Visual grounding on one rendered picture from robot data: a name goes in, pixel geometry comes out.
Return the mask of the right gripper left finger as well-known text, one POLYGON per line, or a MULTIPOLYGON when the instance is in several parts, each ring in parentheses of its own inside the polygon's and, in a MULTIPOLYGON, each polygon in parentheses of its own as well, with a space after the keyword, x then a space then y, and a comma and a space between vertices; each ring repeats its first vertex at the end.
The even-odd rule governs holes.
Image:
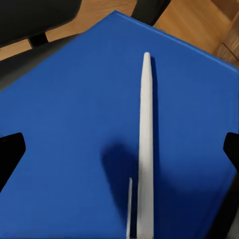
POLYGON ((0 138, 0 192, 26 151, 21 132, 0 138))

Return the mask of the swivel chair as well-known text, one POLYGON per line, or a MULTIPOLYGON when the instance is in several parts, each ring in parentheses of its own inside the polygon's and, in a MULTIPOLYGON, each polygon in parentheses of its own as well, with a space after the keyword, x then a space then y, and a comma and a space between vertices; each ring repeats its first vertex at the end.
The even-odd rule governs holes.
MULTIPOLYGON (((172 0, 136 0, 131 17, 154 26, 172 0)), ((0 0, 0 48, 28 40, 31 49, 0 60, 0 91, 80 36, 48 42, 45 33, 77 16, 81 0, 0 0)), ((239 239, 239 210, 226 239, 239 239)))

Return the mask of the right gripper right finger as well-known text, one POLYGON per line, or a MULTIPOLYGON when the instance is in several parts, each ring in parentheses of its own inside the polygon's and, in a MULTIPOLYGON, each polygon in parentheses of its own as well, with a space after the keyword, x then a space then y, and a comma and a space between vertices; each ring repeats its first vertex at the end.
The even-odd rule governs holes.
POLYGON ((228 132, 223 150, 239 173, 239 134, 228 132))

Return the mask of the folder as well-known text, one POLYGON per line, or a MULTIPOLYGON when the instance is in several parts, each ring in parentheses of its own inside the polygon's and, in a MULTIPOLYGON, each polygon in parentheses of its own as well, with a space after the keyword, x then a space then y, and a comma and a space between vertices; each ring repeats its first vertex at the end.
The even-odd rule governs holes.
POLYGON ((26 151, 0 192, 0 239, 136 239, 140 83, 152 71, 153 239, 226 239, 239 173, 239 68, 114 10, 0 91, 0 138, 26 151))

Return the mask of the pen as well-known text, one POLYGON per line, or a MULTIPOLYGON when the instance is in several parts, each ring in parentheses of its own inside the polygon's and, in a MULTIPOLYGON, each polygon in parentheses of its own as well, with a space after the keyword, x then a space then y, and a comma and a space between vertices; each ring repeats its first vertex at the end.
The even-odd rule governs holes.
MULTIPOLYGON (((140 120, 137 179, 136 239, 153 239, 152 71, 144 54, 140 83, 140 120)), ((129 178, 126 239, 130 239, 132 179, 129 178)))

